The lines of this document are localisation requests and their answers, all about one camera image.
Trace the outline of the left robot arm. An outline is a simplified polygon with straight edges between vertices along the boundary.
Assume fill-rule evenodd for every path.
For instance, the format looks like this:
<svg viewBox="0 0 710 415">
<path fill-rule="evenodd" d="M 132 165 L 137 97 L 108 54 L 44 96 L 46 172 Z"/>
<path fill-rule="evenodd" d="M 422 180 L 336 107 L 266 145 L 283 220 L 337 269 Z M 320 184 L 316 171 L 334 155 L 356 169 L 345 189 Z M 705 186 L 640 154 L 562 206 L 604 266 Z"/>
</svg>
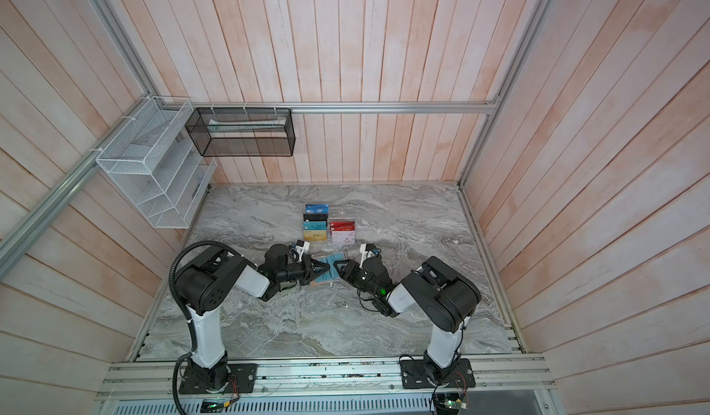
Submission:
<svg viewBox="0 0 710 415">
<path fill-rule="evenodd" d="M 192 243 L 171 265 L 168 287 L 190 331 L 187 372 L 210 389 L 227 383 L 227 350 L 221 337 L 219 310 L 238 289 L 268 302 L 277 293 L 307 285 L 330 271 L 331 265 L 308 254 L 309 244 L 274 244 L 255 265 L 221 241 Z"/>
</svg>

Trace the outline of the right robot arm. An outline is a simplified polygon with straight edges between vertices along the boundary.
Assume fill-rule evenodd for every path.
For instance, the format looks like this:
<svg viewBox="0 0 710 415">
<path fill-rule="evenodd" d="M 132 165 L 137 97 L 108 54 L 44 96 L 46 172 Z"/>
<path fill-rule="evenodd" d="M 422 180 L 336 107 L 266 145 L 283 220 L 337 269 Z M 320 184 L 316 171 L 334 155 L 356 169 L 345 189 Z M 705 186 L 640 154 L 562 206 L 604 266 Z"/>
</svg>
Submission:
<svg viewBox="0 0 710 415">
<path fill-rule="evenodd" d="M 426 259 L 399 283 L 394 283 L 380 254 L 371 252 L 360 263 L 334 263 L 340 278 L 369 297 L 365 309 L 397 317 L 418 306 L 432 323 L 432 335 L 423 359 L 408 360 L 404 372 L 425 376 L 431 385 L 454 377 L 460 363 L 463 332 L 482 300 L 478 287 L 436 256 Z"/>
</svg>

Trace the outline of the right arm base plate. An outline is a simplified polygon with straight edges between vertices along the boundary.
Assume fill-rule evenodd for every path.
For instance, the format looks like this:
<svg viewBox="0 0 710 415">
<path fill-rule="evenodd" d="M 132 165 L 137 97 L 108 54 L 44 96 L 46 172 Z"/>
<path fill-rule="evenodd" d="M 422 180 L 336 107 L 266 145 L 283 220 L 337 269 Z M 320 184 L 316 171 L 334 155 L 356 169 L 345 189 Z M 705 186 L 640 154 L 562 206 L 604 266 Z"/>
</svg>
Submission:
<svg viewBox="0 0 710 415">
<path fill-rule="evenodd" d="M 469 360 L 454 360 L 447 368 L 441 369 L 433 361 L 412 358 L 399 360 L 400 377 L 405 389 L 475 388 L 473 368 Z"/>
</svg>

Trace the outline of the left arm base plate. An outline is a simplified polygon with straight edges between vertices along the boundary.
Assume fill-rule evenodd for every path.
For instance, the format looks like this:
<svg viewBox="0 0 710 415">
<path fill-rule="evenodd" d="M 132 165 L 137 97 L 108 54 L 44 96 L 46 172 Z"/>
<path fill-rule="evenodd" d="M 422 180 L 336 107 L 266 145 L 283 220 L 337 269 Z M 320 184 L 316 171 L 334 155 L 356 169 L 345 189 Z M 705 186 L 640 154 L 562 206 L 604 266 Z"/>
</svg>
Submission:
<svg viewBox="0 0 710 415">
<path fill-rule="evenodd" d="M 217 364 L 203 368 L 189 361 L 177 392 L 181 395 L 249 394 L 257 377 L 256 363 Z"/>
</svg>

